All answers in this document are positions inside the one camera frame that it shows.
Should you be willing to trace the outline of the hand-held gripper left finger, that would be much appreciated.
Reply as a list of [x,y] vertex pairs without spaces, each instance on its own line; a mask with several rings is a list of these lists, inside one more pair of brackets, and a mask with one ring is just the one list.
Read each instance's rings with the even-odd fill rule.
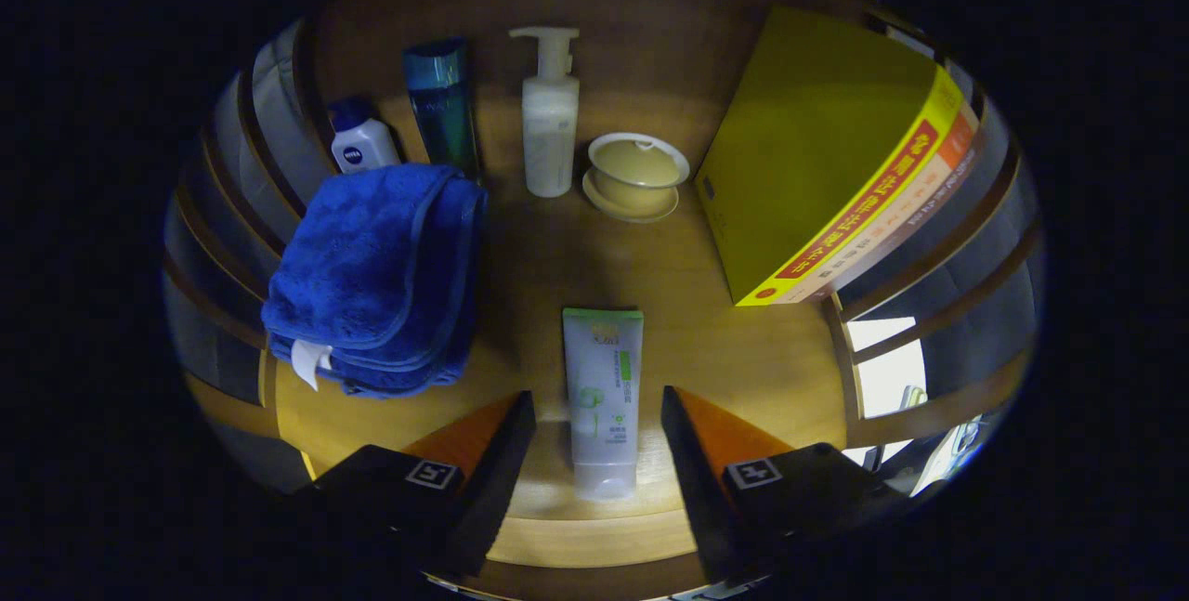
[[352,552],[394,555],[419,572],[477,575],[535,430],[531,393],[516,392],[403,451],[360,446],[295,492],[292,503],[317,526],[342,530]]

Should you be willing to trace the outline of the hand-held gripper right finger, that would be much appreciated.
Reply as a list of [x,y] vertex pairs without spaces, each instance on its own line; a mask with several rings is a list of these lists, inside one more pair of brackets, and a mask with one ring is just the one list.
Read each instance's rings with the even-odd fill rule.
[[713,582],[773,572],[908,509],[904,492],[829,443],[791,446],[679,386],[663,389],[661,422]]

